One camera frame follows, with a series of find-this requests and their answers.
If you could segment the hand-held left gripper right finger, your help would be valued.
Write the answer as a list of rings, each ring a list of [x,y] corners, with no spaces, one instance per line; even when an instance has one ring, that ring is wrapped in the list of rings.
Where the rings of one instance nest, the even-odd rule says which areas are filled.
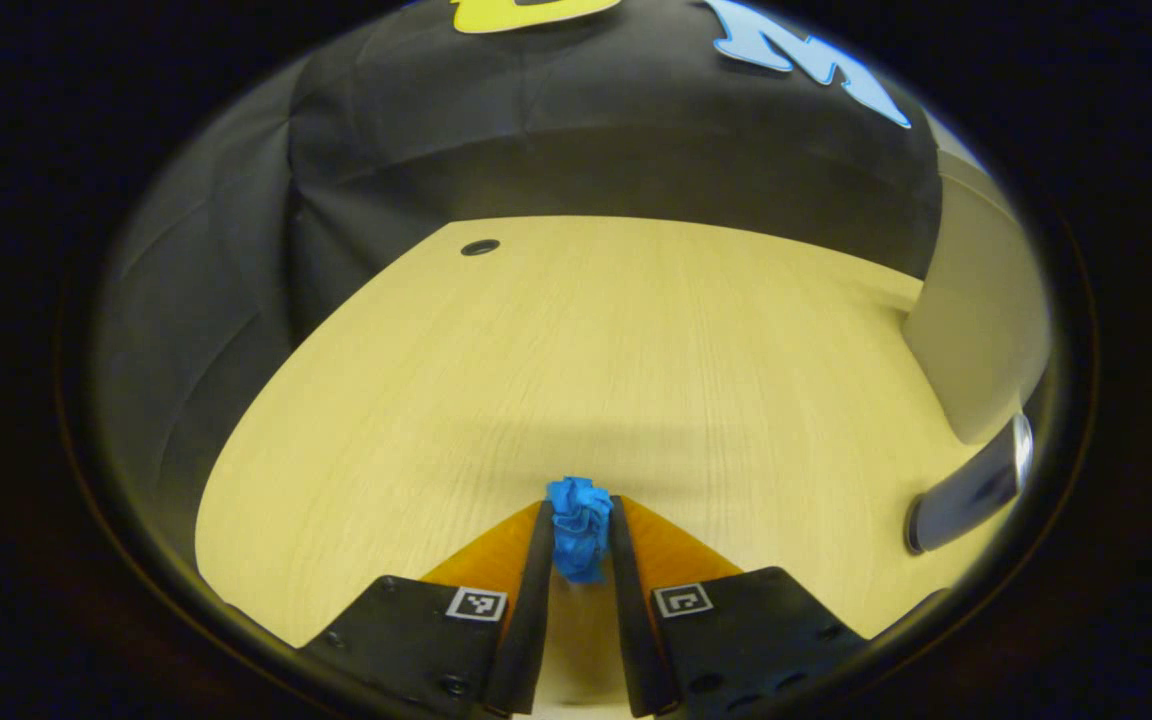
[[[628,497],[609,552],[628,706],[647,719],[759,719],[867,641],[782,568],[744,571]]]

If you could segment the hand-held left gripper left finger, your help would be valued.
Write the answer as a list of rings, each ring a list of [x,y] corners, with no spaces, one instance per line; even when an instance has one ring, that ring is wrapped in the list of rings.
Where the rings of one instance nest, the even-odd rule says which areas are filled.
[[[530,714],[541,670],[553,507],[530,503],[419,579],[382,575],[302,647],[393,719]]]

